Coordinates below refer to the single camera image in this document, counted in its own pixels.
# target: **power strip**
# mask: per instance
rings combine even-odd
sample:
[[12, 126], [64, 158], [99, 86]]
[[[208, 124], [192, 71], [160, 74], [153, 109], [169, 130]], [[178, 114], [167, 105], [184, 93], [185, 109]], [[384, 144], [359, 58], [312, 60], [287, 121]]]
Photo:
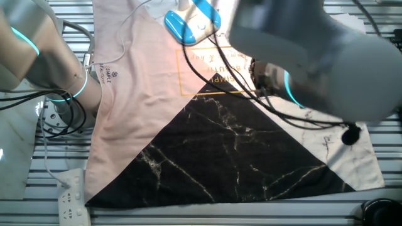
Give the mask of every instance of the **power strip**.
[[90, 226], [89, 211], [84, 202], [84, 171], [72, 169], [57, 177], [70, 186], [65, 188], [57, 182], [60, 226]]

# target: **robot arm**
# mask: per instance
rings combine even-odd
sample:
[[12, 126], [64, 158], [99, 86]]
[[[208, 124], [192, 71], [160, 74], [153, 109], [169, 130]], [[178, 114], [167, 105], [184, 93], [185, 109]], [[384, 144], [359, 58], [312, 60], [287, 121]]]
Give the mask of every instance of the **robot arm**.
[[[0, 76], [5, 81], [0, 89], [15, 89], [26, 78], [40, 89], [68, 90], [87, 111], [85, 126], [93, 126], [101, 86], [60, 36], [51, 7], [44, 0], [0, 0], [0, 31]], [[61, 97], [48, 97], [58, 108], [66, 108]], [[75, 109], [74, 124], [79, 124], [80, 111]]]
[[345, 121], [382, 119], [402, 100], [401, 53], [332, 19], [321, 0], [240, 0], [229, 41], [280, 67], [277, 95]]

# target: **cloth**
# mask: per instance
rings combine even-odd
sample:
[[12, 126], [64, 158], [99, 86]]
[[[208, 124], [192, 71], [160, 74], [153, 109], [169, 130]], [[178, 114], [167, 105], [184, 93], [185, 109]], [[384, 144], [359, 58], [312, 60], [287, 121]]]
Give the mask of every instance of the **cloth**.
[[[94, 1], [96, 62], [121, 54], [116, 30], [138, 4]], [[126, 55], [96, 67], [103, 96], [85, 176], [89, 205], [260, 202], [384, 186], [366, 127], [347, 147], [340, 141], [343, 128], [297, 129], [253, 102], [218, 93], [190, 71], [181, 46], [160, 24], [163, 13], [151, 7], [155, 3], [123, 27]], [[219, 41], [249, 80], [249, 57], [225, 38], [232, 8], [220, 8]], [[188, 54], [204, 77], [239, 90], [208, 40]], [[273, 104], [297, 116], [336, 120], [285, 100]]]

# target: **blue object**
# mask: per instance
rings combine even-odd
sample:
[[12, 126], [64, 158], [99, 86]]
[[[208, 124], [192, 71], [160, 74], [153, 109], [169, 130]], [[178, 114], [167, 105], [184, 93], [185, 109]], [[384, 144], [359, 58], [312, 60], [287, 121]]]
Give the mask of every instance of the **blue object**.
[[286, 89], [286, 91], [288, 92], [288, 94], [289, 94], [289, 97], [294, 101], [294, 103], [296, 103], [297, 105], [299, 105], [300, 107], [302, 107], [302, 108], [305, 108], [303, 105], [301, 105], [299, 102], [297, 102], [297, 100], [293, 97], [293, 95], [291, 94], [291, 91], [290, 91], [290, 86], [289, 86], [289, 72], [287, 72], [287, 71], [285, 71], [285, 74], [284, 74], [284, 79], [285, 79], [285, 89]]
[[36, 54], [38, 54], [39, 56], [39, 49], [38, 47], [36, 47], [36, 45], [29, 39], [27, 38], [24, 34], [22, 34], [21, 32], [19, 32], [17, 29], [11, 27], [12, 31], [14, 32], [14, 34], [16, 36], [18, 36], [18, 38], [22, 38], [23, 40], [25, 40], [28, 44], [30, 44], [32, 46], [32, 48], [36, 51]]
[[[219, 13], [208, 3], [206, 0], [192, 0], [194, 5], [199, 8], [199, 10], [208, 17], [211, 21], [214, 22], [214, 25], [217, 28], [220, 28], [221, 18]], [[186, 45], [194, 45], [197, 42], [203, 40], [206, 37], [195, 37], [193, 31], [188, 26], [185, 21], [185, 18], [182, 18], [177, 13], [173, 11], [169, 11], [165, 16], [165, 25], [173, 34], [173, 36], [180, 42]]]
[[221, 18], [219, 13], [207, 2], [207, 0], [192, 0], [193, 3], [200, 9], [200, 11], [206, 15], [211, 21], [215, 19], [214, 24], [217, 28], [220, 28]]
[[[85, 86], [87, 86], [88, 72], [86, 70], [85, 70], [85, 74], [86, 74], [86, 78], [85, 78], [84, 85], [82, 86], [80, 91], [78, 91], [75, 95], [73, 95], [74, 98], [76, 98], [78, 95], [80, 95], [80, 93], [84, 90]], [[49, 100], [54, 101], [54, 102], [64, 102], [65, 101], [65, 100], [52, 100], [52, 99], [49, 99]]]
[[193, 32], [177, 13], [169, 11], [165, 16], [165, 25], [179, 42], [188, 45], [195, 44], [196, 39]]

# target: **metal grating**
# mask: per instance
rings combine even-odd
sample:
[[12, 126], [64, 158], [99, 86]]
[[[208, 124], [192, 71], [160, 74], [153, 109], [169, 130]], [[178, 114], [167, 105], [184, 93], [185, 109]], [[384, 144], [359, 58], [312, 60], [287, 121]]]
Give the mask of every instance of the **metal grating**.
[[[49, 2], [59, 18], [78, 23], [93, 33], [92, 1]], [[375, 0], [361, 2], [378, 22], [384, 36], [392, 37], [394, 29], [402, 28], [402, 5], [383, 5]], [[368, 21], [350, 0], [326, 1], [325, 10], [331, 14], [356, 15], [364, 19], [369, 34], [374, 34]], [[89, 45], [88, 39], [70, 28], [65, 30], [63, 37], [82, 60]], [[362, 202], [375, 198], [392, 198], [402, 202], [402, 130], [398, 117], [371, 123], [368, 128], [386, 182], [385, 189], [269, 203], [112, 212], [91, 210], [92, 225], [358, 225], [353, 216]], [[55, 173], [85, 169], [90, 135], [91, 131], [83, 131], [79, 136], [51, 140], [48, 147], [50, 169]], [[46, 173], [43, 157], [43, 143], [37, 140], [24, 200], [0, 200], [0, 226], [58, 225], [56, 182]]]

